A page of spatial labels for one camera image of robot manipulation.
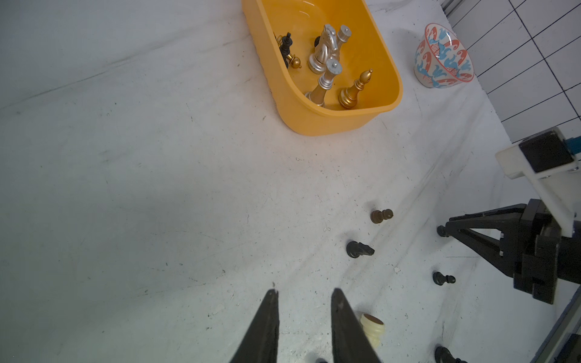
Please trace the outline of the gold pawn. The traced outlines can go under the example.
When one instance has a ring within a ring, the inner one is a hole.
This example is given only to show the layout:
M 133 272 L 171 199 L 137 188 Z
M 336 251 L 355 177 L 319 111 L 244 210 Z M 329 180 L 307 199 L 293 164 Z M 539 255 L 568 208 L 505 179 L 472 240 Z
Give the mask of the gold pawn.
M 299 59 L 299 57 L 296 56 L 295 54 L 290 53 L 290 55 L 288 56 L 288 60 L 289 60 L 289 67 L 291 67 L 293 69 L 299 69 L 302 67 L 301 59 Z

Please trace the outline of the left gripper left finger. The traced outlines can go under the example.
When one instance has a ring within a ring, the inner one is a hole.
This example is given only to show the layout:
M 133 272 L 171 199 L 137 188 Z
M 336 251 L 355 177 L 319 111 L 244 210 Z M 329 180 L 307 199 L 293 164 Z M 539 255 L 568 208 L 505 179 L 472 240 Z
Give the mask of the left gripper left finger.
M 241 344 L 231 359 L 231 363 L 277 362 L 278 336 L 278 291 L 270 289 L 264 296 Z

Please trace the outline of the silver gold queen chess piece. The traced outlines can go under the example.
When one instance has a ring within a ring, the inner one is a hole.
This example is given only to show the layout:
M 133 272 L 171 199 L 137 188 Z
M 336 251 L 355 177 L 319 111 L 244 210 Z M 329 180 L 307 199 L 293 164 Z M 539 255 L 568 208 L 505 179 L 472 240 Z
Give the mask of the silver gold queen chess piece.
M 342 66 L 338 60 L 327 60 L 326 70 L 319 77 L 318 85 L 305 94 L 307 99 L 319 107 L 325 107 L 325 96 L 332 88 L 334 78 L 342 73 Z

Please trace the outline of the brown pawn chess piece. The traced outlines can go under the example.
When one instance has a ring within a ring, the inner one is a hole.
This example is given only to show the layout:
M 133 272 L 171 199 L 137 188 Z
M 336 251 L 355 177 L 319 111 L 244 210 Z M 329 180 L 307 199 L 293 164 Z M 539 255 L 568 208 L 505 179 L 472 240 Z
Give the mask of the brown pawn chess piece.
M 370 219 L 374 224 L 381 224 L 384 221 L 393 218 L 393 210 L 374 210 L 370 214 Z

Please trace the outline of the silver knight chess piece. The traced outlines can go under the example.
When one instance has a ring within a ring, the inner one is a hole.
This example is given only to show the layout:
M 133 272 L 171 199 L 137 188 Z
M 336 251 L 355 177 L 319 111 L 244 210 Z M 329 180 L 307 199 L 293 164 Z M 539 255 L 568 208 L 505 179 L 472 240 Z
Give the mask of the silver knight chess piece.
M 337 32 L 331 24 L 325 24 L 319 45 L 309 56 L 309 68 L 315 74 L 323 74 L 326 62 L 337 51 Z

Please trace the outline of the gold bishop chess piece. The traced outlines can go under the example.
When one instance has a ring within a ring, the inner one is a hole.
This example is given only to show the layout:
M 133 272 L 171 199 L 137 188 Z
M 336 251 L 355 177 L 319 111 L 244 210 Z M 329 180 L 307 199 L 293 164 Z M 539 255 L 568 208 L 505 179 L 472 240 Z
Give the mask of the gold bishop chess piece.
M 338 101 L 343 108 L 350 110 L 357 106 L 358 95 L 371 81 L 372 74 L 373 69 L 366 70 L 361 73 L 352 86 L 340 90 Z

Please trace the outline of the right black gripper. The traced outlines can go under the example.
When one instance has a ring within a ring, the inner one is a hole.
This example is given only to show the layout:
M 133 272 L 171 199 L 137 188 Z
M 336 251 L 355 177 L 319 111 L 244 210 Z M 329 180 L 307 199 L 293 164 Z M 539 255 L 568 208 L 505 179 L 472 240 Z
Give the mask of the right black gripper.
M 459 231 L 476 228 L 505 232 L 515 230 L 518 225 L 524 241 L 516 268 L 513 258 L 501 248 L 501 240 L 477 231 Z M 553 304 L 560 280 L 580 283 L 580 222 L 575 220 L 572 236 L 564 237 L 541 200 L 451 217 L 444 225 L 444 235 L 452 233 L 502 274 L 514 278 L 515 289 L 538 301 Z

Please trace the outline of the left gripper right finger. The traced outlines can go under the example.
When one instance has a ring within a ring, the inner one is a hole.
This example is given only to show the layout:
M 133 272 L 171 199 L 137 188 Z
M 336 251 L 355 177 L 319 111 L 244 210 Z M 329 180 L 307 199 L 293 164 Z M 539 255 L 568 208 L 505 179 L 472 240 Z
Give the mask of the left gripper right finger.
M 334 362 L 380 362 L 340 288 L 331 295 L 331 342 Z

